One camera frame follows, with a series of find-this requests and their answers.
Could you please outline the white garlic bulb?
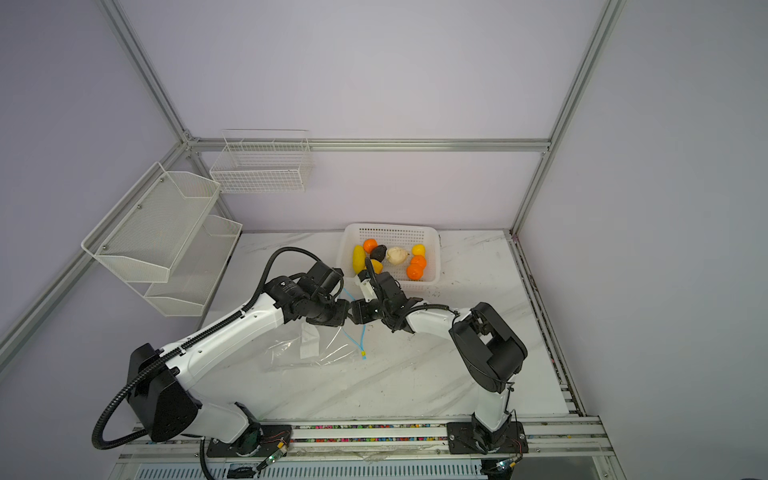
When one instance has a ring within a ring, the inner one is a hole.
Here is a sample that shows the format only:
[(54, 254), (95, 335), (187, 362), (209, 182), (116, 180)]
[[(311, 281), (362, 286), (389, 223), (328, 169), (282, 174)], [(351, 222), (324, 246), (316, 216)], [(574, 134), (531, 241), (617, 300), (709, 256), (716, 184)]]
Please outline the white garlic bulb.
[(387, 250), (386, 260), (393, 266), (403, 264), (409, 257), (409, 252), (402, 247), (392, 247)]

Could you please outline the clear zip top bag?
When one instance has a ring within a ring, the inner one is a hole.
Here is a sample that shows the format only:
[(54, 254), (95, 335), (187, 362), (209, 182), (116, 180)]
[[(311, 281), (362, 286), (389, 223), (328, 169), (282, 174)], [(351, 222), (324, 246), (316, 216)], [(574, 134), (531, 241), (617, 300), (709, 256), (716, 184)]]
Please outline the clear zip top bag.
[(261, 337), (257, 364), (265, 372), (323, 368), (351, 364), (367, 358), (365, 328), (317, 326), (301, 319), (289, 322)]

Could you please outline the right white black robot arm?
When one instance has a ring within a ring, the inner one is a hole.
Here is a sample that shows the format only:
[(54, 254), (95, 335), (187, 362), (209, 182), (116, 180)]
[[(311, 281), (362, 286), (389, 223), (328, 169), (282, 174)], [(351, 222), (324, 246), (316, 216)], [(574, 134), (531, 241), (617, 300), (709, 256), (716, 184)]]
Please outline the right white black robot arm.
[(455, 309), (408, 297), (390, 274), (357, 275), (363, 298), (351, 307), (359, 325), (380, 321), (393, 332), (428, 334), (450, 340), (478, 385), (468, 421), (446, 425), (452, 454), (511, 454), (529, 451), (524, 427), (509, 407), (512, 377), (519, 374), (528, 350), (519, 336), (488, 303)]

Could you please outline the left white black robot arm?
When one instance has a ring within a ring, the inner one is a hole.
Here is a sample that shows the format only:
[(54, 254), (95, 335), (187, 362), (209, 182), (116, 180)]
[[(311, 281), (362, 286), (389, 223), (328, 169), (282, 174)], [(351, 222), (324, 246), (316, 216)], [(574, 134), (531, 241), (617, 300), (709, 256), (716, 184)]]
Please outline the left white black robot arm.
[(340, 327), (349, 303), (341, 299), (340, 269), (316, 262), (308, 272), (278, 276), (228, 317), (163, 350), (145, 344), (130, 357), (128, 378), (134, 380), (153, 362), (163, 363), (138, 382), (127, 402), (153, 442), (179, 436), (205, 437), (229, 446), (238, 456), (251, 456), (264, 446), (284, 441), (263, 431), (261, 423), (240, 401), (217, 404), (195, 387), (204, 376), (258, 337), (286, 323)]

